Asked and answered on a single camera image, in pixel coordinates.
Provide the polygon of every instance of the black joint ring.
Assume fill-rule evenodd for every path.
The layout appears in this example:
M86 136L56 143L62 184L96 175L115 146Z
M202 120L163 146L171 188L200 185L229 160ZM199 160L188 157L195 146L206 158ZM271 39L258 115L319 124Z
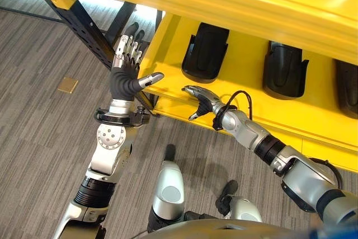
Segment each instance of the black joint ring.
M229 111L230 109L237 109L237 107L234 105L229 105L227 111ZM216 114L215 118L213 119L213 128L215 131L223 130L222 120L224 117L225 110L226 110L226 105L222 106L219 109L218 113Z

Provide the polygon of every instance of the bolt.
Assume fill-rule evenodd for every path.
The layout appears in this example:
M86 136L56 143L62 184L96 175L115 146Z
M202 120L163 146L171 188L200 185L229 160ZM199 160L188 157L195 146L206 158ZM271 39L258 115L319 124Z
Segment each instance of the bolt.
M278 160L276 160L276 161L274 162L274 167L275 167L277 170L280 170L280 169L282 168L282 165L281 165L281 163L280 163Z
M145 110L144 106L138 106L137 109L139 114L144 114L144 110Z

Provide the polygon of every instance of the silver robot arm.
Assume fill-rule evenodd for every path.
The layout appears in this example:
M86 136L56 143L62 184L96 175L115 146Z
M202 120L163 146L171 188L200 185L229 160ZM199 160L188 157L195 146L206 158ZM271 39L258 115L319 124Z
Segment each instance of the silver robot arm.
M164 77L153 73L137 79L142 59L141 30L129 26L120 38L110 77L112 101L109 110L98 109L95 119L101 123L96 133L97 147L76 197L69 203L55 233L58 238L103 238L101 228L109 209L116 183L122 175L131 153L137 127L149 121L143 107L133 112L134 96Z
M283 176L282 189L304 211L317 212L325 224L357 223L358 198L337 188L316 163L287 146L246 114L222 103L213 92L199 86L183 91L199 100L197 112L189 117L213 112L216 123L232 134L248 150L266 162L275 174Z

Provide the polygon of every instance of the black clamp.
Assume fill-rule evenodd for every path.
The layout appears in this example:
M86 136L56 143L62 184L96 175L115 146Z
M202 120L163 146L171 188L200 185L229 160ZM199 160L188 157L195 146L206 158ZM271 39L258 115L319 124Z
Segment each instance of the black clamp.
M101 124L124 126L124 127L138 127L149 123L150 115L144 113L144 107L138 106L136 113L129 112L126 117L117 117L108 114L108 109L97 109L94 118Z
M232 110L232 109L237 109L237 107L234 105L229 105L228 109L226 109L226 105L225 105L219 109L218 113L216 114L215 118L213 119L213 128L215 131L223 130L222 121L223 121L223 117L224 117L224 112Z

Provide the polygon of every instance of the robotic hand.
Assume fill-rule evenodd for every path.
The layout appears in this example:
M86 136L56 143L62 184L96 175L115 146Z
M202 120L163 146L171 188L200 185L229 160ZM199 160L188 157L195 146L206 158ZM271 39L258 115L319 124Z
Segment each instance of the robotic hand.
M55 239L101 239L105 235L100 223L125 169L136 128L149 120L141 107L136 113L131 110L134 96L164 77L158 72L137 79L144 51L144 31L133 38L138 27L138 23L132 24L120 38L110 75L111 105L109 110L98 109L95 113L95 119L101 123L96 133L97 147L76 197L57 226Z
M325 224L358 223L358 198L338 189L311 159L275 138L236 107L226 107L213 92L199 86L185 86L182 90L199 100L198 110L189 120L213 112L214 129L222 126L275 174L283 176L281 187L299 208L317 212Z

